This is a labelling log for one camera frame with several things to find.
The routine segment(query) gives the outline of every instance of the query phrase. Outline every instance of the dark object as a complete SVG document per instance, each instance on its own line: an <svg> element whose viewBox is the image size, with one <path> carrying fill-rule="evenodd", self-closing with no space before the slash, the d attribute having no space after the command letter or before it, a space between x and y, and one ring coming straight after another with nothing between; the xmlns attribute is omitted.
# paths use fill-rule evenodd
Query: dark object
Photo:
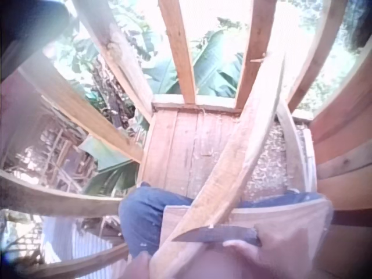
<svg viewBox="0 0 372 279"><path fill-rule="evenodd" d="M180 242L224 242L226 240L244 240L254 246L261 247L261 241L254 228L238 226L216 225L213 228L201 227L187 231L172 241Z"/></svg>
<svg viewBox="0 0 372 279"><path fill-rule="evenodd" d="M60 35L70 21L64 4L42 0L2 1L1 81L34 52Z"/></svg>

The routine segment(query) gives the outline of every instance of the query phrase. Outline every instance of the person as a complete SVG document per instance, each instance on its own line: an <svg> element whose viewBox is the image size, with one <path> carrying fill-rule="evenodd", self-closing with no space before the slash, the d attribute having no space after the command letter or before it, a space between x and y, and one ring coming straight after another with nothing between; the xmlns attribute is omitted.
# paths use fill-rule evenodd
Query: person
<svg viewBox="0 0 372 279"><path fill-rule="evenodd" d="M267 198L258 202L241 202L238 208L265 208L296 204L319 199L318 193L296 193ZM140 187L123 199L119 218L123 237L133 257L123 279L148 279L149 261L159 249L163 212L168 205L191 205L191 198L142 182ZM244 241L232 240L209 245L193 260L191 268L178 278L304 278L311 269L307 253L307 231L272 225L257 226L262 242L258 248Z"/></svg>

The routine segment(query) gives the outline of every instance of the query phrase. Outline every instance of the wooden structure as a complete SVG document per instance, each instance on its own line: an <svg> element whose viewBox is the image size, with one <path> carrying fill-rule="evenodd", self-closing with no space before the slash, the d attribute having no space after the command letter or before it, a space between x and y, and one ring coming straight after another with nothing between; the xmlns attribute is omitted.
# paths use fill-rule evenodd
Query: wooden structure
<svg viewBox="0 0 372 279"><path fill-rule="evenodd" d="M353 273L356 264L347 257L351 243L362 246L352 250L356 258L370 251L368 245L371 244L368 236L372 226L369 218L372 211L372 79L369 77L372 38L338 91L314 119L299 119L294 111L330 51L346 0L324 0L316 37L287 102L280 97L284 51L274 51L269 44L275 0L251 1L249 40L235 100L196 94L178 0L159 0L159 6L182 95L157 96L152 96L108 3L103 0L73 2L120 85L151 124L144 148L118 133L88 102L78 97L43 54L32 56L19 71L72 121L140 162L139 180L192 198L197 196L169 235L224 221L239 199L282 194L288 186L300 191L318 191L333 203L336 211L331 233L316 257L316 266L336 278L347 278ZM255 168L265 153L266 140L278 125L273 126L275 115L287 146L289 181L275 187L257 188ZM305 123L310 130L297 131L295 123ZM117 199L34 187L4 172L0 178L2 193L6 194L1 196L1 203L14 210L50 216L117 214ZM50 204L54 201L59 201L59 206L52 210ZM121 259L124 247L103 253L106 260L102 260L102 255L95 255L70 263L36 267L28 272L39 278L83 276ZM165 240L151 261L151 270L157 276L154 278L161 278L165 271L175 273L181 262L180 258L173 259L179 256L189 260L199 248L200 245ZM329 257L333 249L337 249L336 259Z"/></svg>

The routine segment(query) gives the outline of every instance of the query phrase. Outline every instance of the person's left hand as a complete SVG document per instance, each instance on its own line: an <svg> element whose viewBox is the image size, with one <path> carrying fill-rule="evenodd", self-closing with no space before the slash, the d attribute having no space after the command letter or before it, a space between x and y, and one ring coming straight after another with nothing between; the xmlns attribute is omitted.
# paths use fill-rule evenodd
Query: person's left hand
<svg viewBox="0 0 372 279"><path fill-rule="evenodd" d="M141 252L126 267L121 279L149 279L149 262L151 256L148 252Z"/></svg>

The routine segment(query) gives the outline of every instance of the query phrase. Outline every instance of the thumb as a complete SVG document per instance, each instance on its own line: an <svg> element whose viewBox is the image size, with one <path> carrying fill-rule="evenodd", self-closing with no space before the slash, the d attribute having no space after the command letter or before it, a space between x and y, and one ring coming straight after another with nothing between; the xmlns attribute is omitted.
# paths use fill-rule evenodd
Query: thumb
<svg viewBox="0 0 372 279"><path fill-rule="evenodd" d="M232 247L243 256L245 256L246 259L253 262L257 261L258 259L259 248L243 240L228 240L223 242L222 245L224 247Z"/></svg>

